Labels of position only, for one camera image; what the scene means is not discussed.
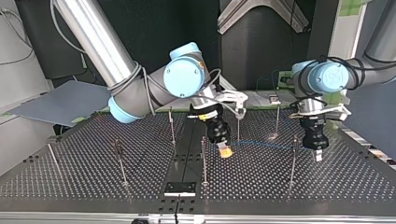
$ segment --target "silver pin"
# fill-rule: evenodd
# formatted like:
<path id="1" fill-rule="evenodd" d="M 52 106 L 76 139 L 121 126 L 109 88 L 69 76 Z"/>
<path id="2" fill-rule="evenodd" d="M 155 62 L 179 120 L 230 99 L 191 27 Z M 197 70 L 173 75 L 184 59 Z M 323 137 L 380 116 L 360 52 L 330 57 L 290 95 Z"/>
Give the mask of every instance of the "silver pin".
<path id="1" fill-rule="evenodd" d="M 49 147 L 50 155 L 51 155 L 53 161 L 55 162 L 55 165 L 58 168 L 58 171 L 59 171 L 59 174 L 60 174 L 61 173 L 61 167 L 59 167 L 59 162 L 58 162 L 58 159 L 55 156 L 55 152 L 53 151 L 52 145 L 50 143 L 48 143 L 47 146 Z"/>
<path id="2" fill-rule="evenodd" d="M 239 123 L 240 123 L 240 119 L 238 120 L 238 142 L 239 142 Z"/>
<path id="3" fill-rule="evenodd" d="M 279 127 L 279 114 L 280 114 L 280 105 L 277 105 L 277 107 L 276 107 L 276 126 L 275 126 L 276 135 L 277 135 L 278 127 Z"/>
<path id="4" fill-rule="evenodd" d="M 119 161 L 120 163 L 120 168 L 121 168 L 121 172 L 122 172 L 122 178 L 123 178 L 123 186 L 128 186 L 128 181 L 126 179 L 126 174 L 125 174 L 125 170 L 124 170 L 124 166 L 123 166 L 123 162 L 122 162 L 122 154 L 123 154 L 123 150 L 121 148 L 121 140 L 119 138 L 116 138 L 116 141 L 114 143 L 114 154 L 116 155 L 116 159 L 117 161 Z"/>
<path id="5" fill-rule="evenodd" d="M 291 165 L 291 174 L 290 174 L 290 185 L 289 185 L 289 193 L 291 193 L 291 189 L 294 185 L 294 169 L 295 169 L 295 163 L 296 163 L 296 158 L 297 158 L 297 153 L 300 150 L 300 140 L 297 136 L 297 134 L 295 134 L 293 136 L 293 163 Z"/>
<path id="6" fill-rule="evenodd" d="M 174 122 L 173 122 L 173 118 L 172 118 L 172 106 L 169 108 L 168 111 L 169 114 L 169 122 L 171 123 L 171 131 L 172 131 L 172 144 L 175 146 L 176 141 L 175 141 L 175 130 L 174 130 Z"/>
<path id="7" fill-rule="evenodd" d="M 275 124 L 275 132 L 271 134 L 269 137 L 270 140 L 274 140 L 279 136 L 278 129 L 279 129 L 279 114 L 280 114 L 280 104 L 276 106 L 276 124 Z"/>
<path id="8" fill-rule="evenodd" d="M 201 156 L 204 161 L 204 186 L 207 186 L 209 183 L 207 182 L 207 176 L 206 176 L 206 154 L 205 154 L 205 137 L 202 137 L 201 140 Z"/>

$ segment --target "flat grey sheet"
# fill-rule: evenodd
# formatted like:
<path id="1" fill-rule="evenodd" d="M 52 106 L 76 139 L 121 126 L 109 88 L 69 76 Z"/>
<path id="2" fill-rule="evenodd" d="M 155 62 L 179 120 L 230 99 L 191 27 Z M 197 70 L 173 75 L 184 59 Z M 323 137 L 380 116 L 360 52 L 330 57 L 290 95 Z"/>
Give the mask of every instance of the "flat grey sheet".
<path id="1" fill-rule="evenodd" d="M 68 81 L 59 88 L 20 105 L 8 113 L 28 119 L 73 127 L 72 121 L 88 117 L 107 106 L 110 91 L 106 87 L 85 82 Z"/>

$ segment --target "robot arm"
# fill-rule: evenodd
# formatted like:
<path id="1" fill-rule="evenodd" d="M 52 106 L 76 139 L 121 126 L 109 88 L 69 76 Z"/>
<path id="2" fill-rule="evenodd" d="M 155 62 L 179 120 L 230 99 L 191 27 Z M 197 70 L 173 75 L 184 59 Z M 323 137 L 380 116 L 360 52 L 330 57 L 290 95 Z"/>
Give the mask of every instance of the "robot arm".
<path id="1" fill-rule="evenodd" d="M 305 129 L 304 147 L 317 153 L 329 145 L 323 134 L 326 114 L 338 112 L 344 120 L 350 112 L 339 106 L 326 106 L 321 95 L 341 90 L 356 90 L 361 86 L 386 84 L 396 78 L 396 2 L 389 1 L 386 11 L 375 28 L 369 45 L 359 59 L 324 60 L 297 63 L 292 67 L 298 108 L 297 117 Z"/>
<path id="2" fill-rule="evenodd" d="M 242 119 L 248 97 L 237 91 L 215 91 L 195 43 L 171 51 L 171 62 L 147 75 L 131 59 L 95 0 L 55 0 L 54 4 L 111 90 L 108 105 L 115 119 L 130 123 L 177 98 L 193 97 L 191 112 L 206 123 L 210 141 L 224 149 L 224 157 L 232 154 L 220 104 L 237 102 L 235 114 Z"/>

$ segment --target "blue cable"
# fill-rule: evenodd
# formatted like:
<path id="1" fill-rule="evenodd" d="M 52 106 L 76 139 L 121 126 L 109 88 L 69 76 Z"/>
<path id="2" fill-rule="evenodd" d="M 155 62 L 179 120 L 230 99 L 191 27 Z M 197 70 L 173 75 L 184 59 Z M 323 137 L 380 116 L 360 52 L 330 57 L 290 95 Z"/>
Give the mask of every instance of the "blue cable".
<path id="1" fill-rule="evenodd" d="M 231 146 L 238 146 L 238 145 L 257 145 L 257 146 L 264 146 L 264 147 L 274 147 L 274 148 L 280 148 L 280 149 L 292 149 L 292 147 L 285 147 L 282 145 L 277 145 L 277 144 L 271 144 L 271 143 L 265 143 L 265 142 L 260 142 L 260 141 L 254 141 L 254 140 L 242 140 L 239 142 L 233 142 L 231 143 Z"/>

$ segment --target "small yellow object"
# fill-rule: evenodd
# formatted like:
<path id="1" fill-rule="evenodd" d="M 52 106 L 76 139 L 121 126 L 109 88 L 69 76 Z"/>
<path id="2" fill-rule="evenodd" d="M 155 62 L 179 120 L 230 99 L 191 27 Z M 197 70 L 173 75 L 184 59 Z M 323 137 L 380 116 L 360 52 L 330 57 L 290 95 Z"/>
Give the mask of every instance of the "small yellow object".
<path id="1" fill-rule="evenodd" d="M 200 116 L 198 116 L 198 119 L 206 120 L 207 119 L 207 115 L 200 115 Z"/>
<path id="2" fill-rule="evenodd" d="M 233 155 L 233 151 L 230 147 L 219 148 L 219 152 L 222 158 L 229 158 Z"/>

